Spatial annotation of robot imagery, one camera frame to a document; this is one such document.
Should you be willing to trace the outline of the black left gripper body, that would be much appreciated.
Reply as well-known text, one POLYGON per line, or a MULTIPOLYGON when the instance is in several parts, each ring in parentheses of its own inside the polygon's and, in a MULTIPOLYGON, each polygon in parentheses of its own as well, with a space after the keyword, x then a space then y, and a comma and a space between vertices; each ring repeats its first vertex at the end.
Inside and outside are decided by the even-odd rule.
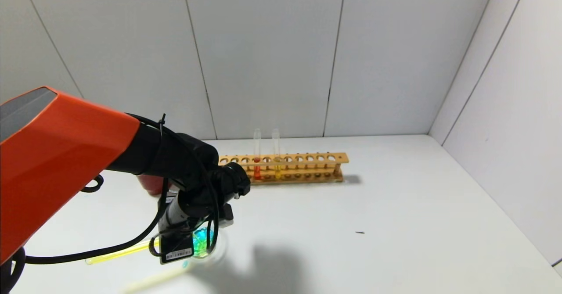
POLYGON ((193 256, 195 209, 183 196, 167 198, 166 209, 159 221, 160 264, 193 256))

